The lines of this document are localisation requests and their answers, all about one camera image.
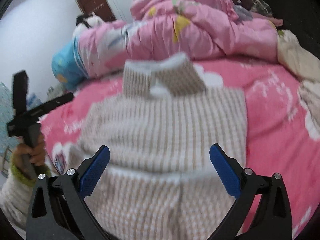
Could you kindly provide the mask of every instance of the metal screw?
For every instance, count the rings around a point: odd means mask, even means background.
[[[253,171],[249,168],[244,169],[244,173],[247,175],[252,175]]]
[[[276,179],[281,179],[281,174],[275,173],[275,178],[276,178]]]
[[[70,169],[70,170],[67,171],[67,174],[68,174],[68,175],[73,175],[73,174],[75,174],[75,173],[76,173],[76,170],[75,170],[75,169]]]
[[[45,178],[45,174],[44,173],[41,173],[39,176],[38,176],[39,179],[44,179]]]

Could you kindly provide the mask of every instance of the green sleeve cuff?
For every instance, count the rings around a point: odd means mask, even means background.
[[[283,31],[283,30],[279,30],[279,31],[278,31],[278,35],[279,35],[280,37],[282,37],[282,36],[284,35],[284,31]]]
[[[37,166],[35,167],[36,173],[41,174],[44,173],[45,175],[51,177],[50,169],[47,165]],[[34,187],[36,183],[36,179],[28,179],[26,178],[21,171],[11,162],[11,173],[12,175],[22,184],[28,187]]]

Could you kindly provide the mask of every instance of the black bag strap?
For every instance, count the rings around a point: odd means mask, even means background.
[[[1,240],[23,240],[18,232],[12,227],[0,208],[0,232]]]
[[[92,28],[92,26],[87,22],[87,18],[91,17],[92,15],[90,14],[83,14],[78,16],[77,20],[76,20],[76,26],[78,26],[80,23],[83,23],[84,26],[87,27],[87,29]]]

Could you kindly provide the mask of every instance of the white sweater sleeve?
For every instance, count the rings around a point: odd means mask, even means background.
[[[0,192],[0,207],[12,226],[23,231],[24,239],[31,194],[32,188],[19,182],[10,171]]]

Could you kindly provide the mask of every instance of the ribbed knit texture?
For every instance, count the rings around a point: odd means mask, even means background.
[[[170,77],[182,78],[179,69]],[[164,83],[174,84],[168,76],[163,70]],[[124,86],[144,94],[137,80]],[[181,87],[169,90],[180,94]],[[85,201],[119,239],[207,239],[234,202],[210,162],[210,146],[219,143],[244,167],[246,129],[244,93],[236,89],[160,99],[131,93],[96,103],[79,145],[92,153],[107,145],[111,159]]]
[[[206,90],[185,53],[177,53],[163,61],[126,61],[123,75],[123,94],[126,97],[148,97],[151,86],[156,83],[165,86],[175,97]]]

